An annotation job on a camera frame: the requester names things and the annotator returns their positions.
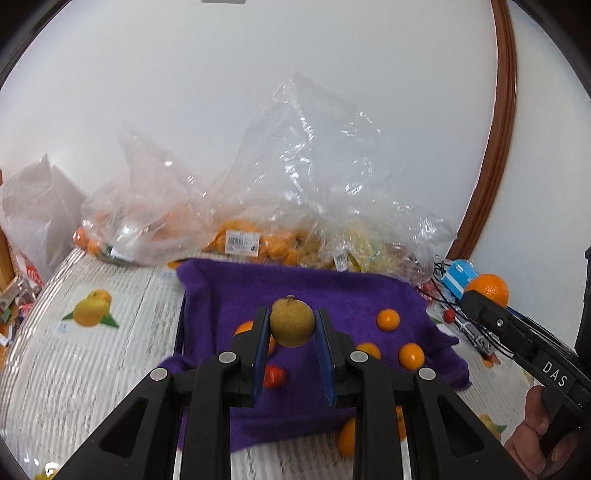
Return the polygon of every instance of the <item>purple towel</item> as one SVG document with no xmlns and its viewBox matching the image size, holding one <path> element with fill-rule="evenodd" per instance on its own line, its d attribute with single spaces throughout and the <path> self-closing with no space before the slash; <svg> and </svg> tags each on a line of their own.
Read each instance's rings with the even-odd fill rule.
<svg viewBox="0 0 591 480">
<path fill-rule="evenodd" d="M 293 294 L 312 309 L 327 308 L 335 329 L 350 334 L 355 345 L 375 343 L 390 368 L 404 371 L 398 351 L 414 342 L 425 351 L 426 365 L 445 382 L 457 390 L 469 386 L 467 364 L 451 348 L 458 339 L 439 331 L 425 313 L 423 298 L 406 283 L 372 274 L 211 260 L 187 261 L 177 272 L 186 288 L 184 352 L 163 362 L 170 371 L 199 366 L 228 350 L 236 328 L 253 320 L 258 307 L 270 308 L 276 299 Z M 394 332 L 376 325 L 377 314 L 387 308 L 400 314 Z M 263 390 L 255 408 L 232 409 L 232 451 L 334 430 L 354 416 L 351 409 L 327 405 L 314 341 L 299 348 L 277 345 L 268 363 L 287 370 L 287 385 Z"/>
</svg>

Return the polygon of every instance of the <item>blue box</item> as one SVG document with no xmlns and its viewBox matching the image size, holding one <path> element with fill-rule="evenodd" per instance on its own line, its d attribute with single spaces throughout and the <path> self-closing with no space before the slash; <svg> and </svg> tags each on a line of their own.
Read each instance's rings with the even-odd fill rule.
<svg viewBox="0 0 591 480">
<path fill-rule="evenodd" d="M 477 276 L 478 273 L 472 268 L 468 260 L 456 260 L 447 269 L 441 283 L 452 292 L 455 298 L 461 299 L 466 286 Z"/>
</svg>

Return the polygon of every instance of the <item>barcode sticker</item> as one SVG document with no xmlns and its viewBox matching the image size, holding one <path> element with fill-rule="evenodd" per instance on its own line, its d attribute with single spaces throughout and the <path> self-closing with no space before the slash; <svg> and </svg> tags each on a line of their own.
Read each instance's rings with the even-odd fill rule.
<svg viewBox="0 0 591 480">
<path fill-rule="evenodd" d="M 245 255 L 258 257 L 260 233 L 226 231 L 226 253 L 228 255 Z"/>
<path fill-rule="evenodd" d="M 337 272 L 344 272 L 349 269 L 347 252 L 333 253 L 333 258 L 335 259 L 335 266 Z"/>
</svg>

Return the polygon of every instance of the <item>finger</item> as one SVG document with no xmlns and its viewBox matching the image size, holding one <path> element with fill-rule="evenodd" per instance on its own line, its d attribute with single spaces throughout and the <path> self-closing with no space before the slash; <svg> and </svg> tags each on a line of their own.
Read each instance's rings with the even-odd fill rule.
<svg viewBox="0 0 591 480">
<path fill-rule="evenodd" d="M 546 433 L 550 425 L 550 418 L 542 401 L 543 391 L 544 387 L 536 385 L 530 388 L 525 398 L 525 423 L 539 435 Z"/>
<path fill-rule="evenodd" d="M 537 475 L 534 474 L 533 472 L 531 472 L 523 464 L 523 462 L 519 458 L 519 455 L 517 455 L 517 451 L 515 450 L 515 443 L 513 442 L 513 437 L 511 437 L 509 440 L 506 441 L 505 449 L 507 450 L 507 452 L 509 452 L 509 455 L 511 455 L 511 457 L 513 458 L 515 463 L 517 463 L 517 465 L 519 465 L 519 468 L 521 468 L 523 470 L 523 472 L 527 475 L 527 478 L 529 480 L 537 480 L 537 478 L 538 478 Z"/>
<path fill-rule="evenodd" d="M 536 475 L 542 473 L 546 466 L 546 458 L 540 449 L 538 433 L 523 422 L 515 429 L 512 438 L 515 451 L 523 464 Z"/>
<path fill-rule="evenodd" d="M 579 432 L 570 432 L 566 437 L 558 442 L 552 451 L 552 461 L 563 466 L 576 450 L 579 444 Z"/>
</svg>

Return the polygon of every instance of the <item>red cherry tomato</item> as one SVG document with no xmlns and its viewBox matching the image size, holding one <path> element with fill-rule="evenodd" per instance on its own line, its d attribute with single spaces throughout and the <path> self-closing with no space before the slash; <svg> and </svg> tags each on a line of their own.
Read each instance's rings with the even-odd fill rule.
<svg viewBox="0 0 591 480">
<path fill-rule="evenodd" d="M 265 388 L 280 388 L 287 383 L 287 372 L 285 368 L 277 367 L 276 365 L 267 365 L 265 367 L 265 379 L 263 380 L 263 387 Z"/>
<path fill-rule="evenodd" d="M 456 321 L 456 312 L 453 309 L 447 309 L 443 312 L 443 321 L 448 325 Z"/>
</svg>

